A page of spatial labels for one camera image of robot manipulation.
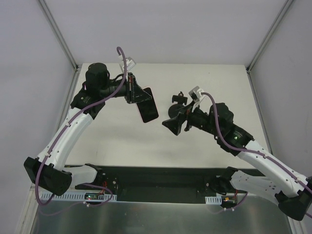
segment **gray wall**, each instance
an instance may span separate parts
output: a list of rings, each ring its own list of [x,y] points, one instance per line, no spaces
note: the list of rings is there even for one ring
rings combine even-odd
[[[274,154],[307,176],[312,176],[311,12],[311,0],[294,3],[251,74]]]
[[[35,0],[0,1],[0,233],[13,234],[31,182],[23,167],[48,143],[73,69]]]
[[[285,0],[47,0],[77,62],[248,65]]]

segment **wire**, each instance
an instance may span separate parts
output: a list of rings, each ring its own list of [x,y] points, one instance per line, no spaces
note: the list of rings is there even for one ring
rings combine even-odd
[[[103,187],[107,187],[106,181],[104,181]],[[98,195],[103,195],[104,193],[105,193],[105,189],[102,189],[101,192],[98,193]]]
[[[312,190],[305,185],[301,180],[298,180],[298,178],[291,173],[286,167],[284,167],[281,163],[279,163],[278,161],[276,161],[274,158],[270,157],[270,156],[266,156],[264,153],[258,152],[258,151],[254,151],[254,150],[248,150],[248,149],[241,149],[241,148],[237,148],[237,147],[233,147],[232,145],[228,144],[225,139],[223,138],[221,131],[220,131],[220,126],[219,126],[219,120],[218,120],[218,113],[217,113],[217,107],[215,104],[215,100],[214,98],[206,92],[202,92],[202,94],[207,95],[211,102],[213,103],[213,108],[214,108],[214,120],[215,120],[215,126],[216,126],[216,131],[218,132],[218,136],[221,139],[222,143],[227,146],[229,149],[231,150],[236,150],[236,151],[240,151],[240,152],[248,152],[248,153],[253,153],[253,154],[257,154],[260,155],[264,158],[267,158],[268,160],[270,160],[271,162],[275,163],[277,166],[279,166],[283,171],[285,171],[288,175],[290,175],[295,182],[298,182],[302,187],[304,187],[307,191],[309,191],[310,194],[312,194]]]
[[[306,216],[309,217],[309,218],[312,218],[311,214],[306,213]]]
[[[241,199],[241,200],[239,201],[239,203],[238,203],[236,206],[234,206],[234,207],[226,208],[226,209],[224,208],[224,209],[219,210],[219,211],[217,211],[217,212],[212,212],[212,211],[210,211],[209,209],[207,209],[207,210],[208,210],[209,213],[211,213],[211,214],[213,214],[213,215],[217,215],[217,214],[222,213],[222,212],[224,212],[224,211],[234,211],[236,208],[238,208],[239,206],[241,206],[241,204],[246,200],[247,196],[248,196],[248,192],[246,192],[246,194],[244,195],[243,199]]]
[[[113,192],[110,189],[108,189],[108,188],[97,186],[97,185],[93,185],[93,184],[83,184],[83,185],[88,186],[88,187],[93,187],[93,188],[104,189],[104,190],[108,191],[110,193],[110,195],[111,195],[106,201],[101,202],[100,204],[97,204],[97,205],[89,204],[89,206],[91,206],[91,207],[96,207],[96,206],[99,206],[99,205],[102,206],[102,205],[106,204],[107,202],[109,202],[113,198]],[[54,215],[58,215],[60,213],[63,213],[63,212],[69,210],[70,208],[72,208],[73,206],[76,206],[78,204],[85,204],[85,202],[83,202],[83,201],[75,202],[75,203],[71,204],[70,206],[64,208],[63,210],[60,210],[60,211],[57,211],[57,212],[51,213],[51,214],[45,214],[40,209],[38,209],[38,211],[43,216],[54,216]]]
[[[99,104],[102,104],[104,102],[106,102],[108,99],[112,98],[113,96],[115,96],[116,93],[118,93],[118,91],[122,88],[126,78],[127,78],[127,62],[126,62],[126,56],[123,52],[123,50],[120,48],[120,47],[117,47],[117,53],[119,55],[122,55],[122,60],[123,60],[123,64],[124,64],[124,72],[123,72],[123,77],[122,77],[122,80],[121,80],[121,83],[120,85],[116,88],[115,91],[113,91],[113,93],[111,93],[109,96],[107,96],[106,98],[104,98],[103,100],[100,100],[100,101],[97,101],[91,105],[88,105],[86,106],[85,108],[81,109],[79,112],[77,112],[69,121],[68,121],[68,124],[65,125],[63,127],[63,129],[60,131],[60,133],[57,135],[57,137],[55,138],[55,140],[53,141],[50,149],[48,150],[47,152],[47,155],[44,157],[39,169],[38,169],[38,172],[37,172],[37,175],[36,175],[36,181],[35,181],[35,196],[36,196],[36,200],[38,202],[38,204],[40,206],[46,206],[48,205],[54,194],[51,195],[51,197],[49,198],[49,200],[46,202],[46,203],[42,203],[41,200],[40,200],[40,197],[39,197],[39,178],[40,178],[40,175],[41,175],[41,171],[43,169],[43,166],[45,165],[45,162],[47,161],[48,157],[51,155],[51,152],[53,151],[56,143],[58,142],[58,140],[60,139],[60,137],[64,134],[65,130],[71,125],[71,123],[75,120],[75,118],[77,118],[81,113],[85,112],[86,110],[94,107],[94,106],[97,106]]]
[[[123,74],[117,75],[117,76],[113,79],[113,81],[116,81],[119,77],[122,77],[122,75],[123,75]]]
[[[104,202],[102,202],[102,203],[100,203],[100,204],[98,204],[98,205],[93,205],[93,204],[90,204],[90,203],[89,203],[89,204],[87,205],[87,207],[89,207],[89,206],[91,206],[91,207],[96,207],[96,206],[99,206],[99,205],[102,206],[102,205],[106,204],[107,202],[109,202],[109,201],[113,198],[113,192],[112,192],[111,190],[109,190],[108,188],[101,187],[101,186],[97,186],[97,185],[93,185],[93,184],[83,184],[83,185],[89,186],[89,187],[93,187],[93,188],[102,188],[103,190],[106,190],[106,191],[108,191],[108,192],[111,194],[111,196],[110,196],[106,201],[104,201]],[[60,214],[60,213],[63,213],[63,212],[69,210],[70,208],[72,208],[72,207],[74,207],[74,206],[76,206],[76,205],[78,205],[78,204],[85,204],[85,201],[78,201],[78,202],[75,202],[75,203],[71,204],[70,206],[64,208],[63,210],[60,210],[60,211],[57,211],[57,212],[51,213],[51,214],[46,214],[46,213],[42,212],[42,211],[40,210],[40,208],[38,208],[38,212],[39,212],[41,215],[43,215],[43,216],[54,216],[54,215],[58,215],[58,214]],[[36,226],[37,226],[37,228],[36,228],[36,234],[38,234],[39,231],[40,231],[39,216],[37,216],[37,225],[36,225]]]
[[[238,190],[236,189],[234,196],[230,196],[229,198],[234,198],[234,197],[236,198],[237,194],[238,194]]]

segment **metal table surface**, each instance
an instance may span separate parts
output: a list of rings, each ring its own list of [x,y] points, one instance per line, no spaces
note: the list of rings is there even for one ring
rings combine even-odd
[[[53,201],[50,214],[73,202]],[[277,206],[248,196],[234,212],[212,214],[220,206],[202,204],[110,202],[87,208],[78,204],[55,216],[37,212],[31,234],[288,234],[287,217]]]

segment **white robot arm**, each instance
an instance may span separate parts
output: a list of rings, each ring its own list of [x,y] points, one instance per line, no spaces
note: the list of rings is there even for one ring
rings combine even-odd
[[[126,59],[127,67],[134,66],[131,58]],[[103,63],[93,63],[86,72],[86,81],[71,103],[66,120],[45,149],[36,159],[28,157],[24,167],[36,187],[40,186],[55,195],[64,194],[69,187],[82,183],[102,181],[102,171],[91,164],[64,168],[70,151],[80,135],[95,119],[110,96],[124,97],[127,103],[151,100],[152,96],[138,86],[135,76],[128,73],[110,79]]]
[[[250,163],[264,176],[251,176],[228,167],[224,175],[210,183],[220,193],[230,189],[250,192],[278,205],[289,217],[302,220],[312,203],[312,178],[294,171],[266,151],[253,136],[233,124],[233,113],[225,103],[215,103],[212,96],[199,87],[189,92],[192,103],[179,108],[176,117],[162,124],[175,135],[181,132],[181,125],[187,121],[185,131],[192,126],[213,134],[217,144],[234,156]],[[209,114],[199,108],[204,96],[209,96],[213,105]]]

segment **white cable clip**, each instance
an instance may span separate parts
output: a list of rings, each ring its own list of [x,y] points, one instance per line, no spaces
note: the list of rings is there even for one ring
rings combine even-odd
[[[121,55],[119,55],[118,58],[121,60],[121,62],[119,63],[120,69],[122,72],[124,72],[123,58]],[[129,72],[136,64],[137,63],[131,57],[127,57],[126,58],[127,72]]]
[[[203,89],[199,88],[198,86],[196,86],[195,88],[193,88],[191,91],[189,91],[189,95],[191,96],[191,98],[193,99],[193,101],[195,102],[195,104],[193,105],[192,108],[192,112],[194,112],[195,108],[197,106],[200,105],[200,103],[204,100],[204,98],[206,96],[203,96],[201,93],[204,92]]]

